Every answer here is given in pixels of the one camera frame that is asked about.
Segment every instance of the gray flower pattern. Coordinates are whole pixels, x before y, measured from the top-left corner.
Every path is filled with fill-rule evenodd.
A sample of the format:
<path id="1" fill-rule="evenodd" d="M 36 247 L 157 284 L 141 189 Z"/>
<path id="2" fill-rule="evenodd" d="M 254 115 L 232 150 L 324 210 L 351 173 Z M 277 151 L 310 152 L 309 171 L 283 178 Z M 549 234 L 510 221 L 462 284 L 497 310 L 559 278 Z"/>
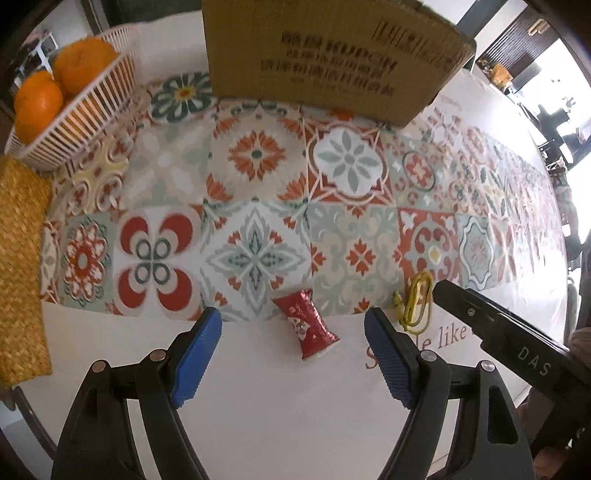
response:
<path id="1" fill-rule="evenodd" d="M 362 197 L 381 177 L 382 159 L 355 132 L 337 127 L 314 147 L 314 161 L 346 195 Z"/>

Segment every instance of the woven straw mat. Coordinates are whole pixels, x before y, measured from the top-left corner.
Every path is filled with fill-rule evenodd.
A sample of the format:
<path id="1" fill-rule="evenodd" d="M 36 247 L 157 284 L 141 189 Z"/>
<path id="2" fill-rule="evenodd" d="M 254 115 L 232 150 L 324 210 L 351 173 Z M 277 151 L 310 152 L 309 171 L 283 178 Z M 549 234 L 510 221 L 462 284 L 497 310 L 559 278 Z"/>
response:
<path id="1" fill-rule="evenodd" d="M 13 387 L 51 373 L 41 315 L 41 231 L 48 180 L 0 158 L 0 383 Z"/>

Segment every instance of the wall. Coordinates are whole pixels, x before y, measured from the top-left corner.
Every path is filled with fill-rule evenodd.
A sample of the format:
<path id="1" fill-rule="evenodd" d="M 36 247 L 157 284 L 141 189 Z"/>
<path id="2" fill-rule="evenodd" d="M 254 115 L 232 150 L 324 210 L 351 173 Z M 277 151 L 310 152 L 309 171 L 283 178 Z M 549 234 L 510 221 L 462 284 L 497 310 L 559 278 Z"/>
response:
<path id="1" fill-rule="evenodd" d="M 434 9 L 439 15 L 457 24 L 474 0 L 421 0 L 425 5 Z"/>
<path id="2" fill-rule="evenodd" d="M 513 20 L 519 16 L 526 6 L 527 5 L 523 0 L 508 0 L 508 2 L 501 7 L 497 14 L 492 17 L 491 21 L 489 21 L 476 36 L 476 58 L 478 58 L 498 38 L 498 36 L 511 25 Z"/>
<path id="3" fill-rule="evenodd" d="M 53 32 L 60 47 L 92 35 L 79 0 L 64 0 L 41 25 Z"/>

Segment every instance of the screw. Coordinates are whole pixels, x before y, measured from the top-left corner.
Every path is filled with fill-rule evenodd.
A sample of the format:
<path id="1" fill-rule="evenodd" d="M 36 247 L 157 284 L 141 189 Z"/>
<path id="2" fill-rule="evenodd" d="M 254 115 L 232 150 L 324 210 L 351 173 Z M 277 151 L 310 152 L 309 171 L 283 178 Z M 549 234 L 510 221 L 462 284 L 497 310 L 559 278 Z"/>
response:
<path id="1" fill-rule="evenodd" d="M 483 360 L 480 365 L 485 372 L 494 372 L 496 368 L 495 364 L 490 360 Z"/>
<path id="2" fill-rule="evenodd" d="M 164 358 L 166 358 L 165 350 L 154 350 L 150 354 L 150 360 L 152 360 L 153 362 L 161 362 L 162 360 L 164 360 Z"/>
<path id="3" fill-rule="evenodd" d="M 426 362 L 434 362 L 437 360 L 437 354 L 432 350 L 423 350 L 421 352 L 421 358 Z"/>
<path id="4" fill-rule="evenodd" d="M 106 368 L 107 364 L 102 360 L 98 360 L 92 364 L 92 371 L 97 374 L 102 372 Z"/>

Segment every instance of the blue gripper pad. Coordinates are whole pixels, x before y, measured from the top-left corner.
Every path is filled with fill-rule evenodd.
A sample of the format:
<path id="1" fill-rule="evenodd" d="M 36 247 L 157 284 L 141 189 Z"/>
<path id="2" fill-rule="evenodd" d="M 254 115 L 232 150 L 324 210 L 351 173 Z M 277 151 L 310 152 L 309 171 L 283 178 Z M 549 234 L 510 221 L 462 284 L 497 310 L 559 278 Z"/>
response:
<path id="1" fill-rule="evenodd" d="M 206 309 L 197 322 L 202 325 L 193 327 L 198 328 L 198 331 L 174 370 L 174 385 L 170 393 L 174 408 L 182 407 L 185 400 L 195 396 L 199 382 L 222 336 L 222 316 L 216 309 Z"/>
<path id="2" fill-rule="evenodd" d="M 388 332 L 389 329 L 377 317 L 374 310 L 377 309 L 369 310 L 365 314 L 365 337 L 378 361 L 379 369 L 382 371 L 390 394 L 396 400 L 400 400 L 405 408 L 413 408 L 415 399 L 411 391 L 411 371 L 407 363 L 402 359 L 391 336 L 400 334 L 395 331 L 389 320 L 380 311 L 391 329 Z"/>

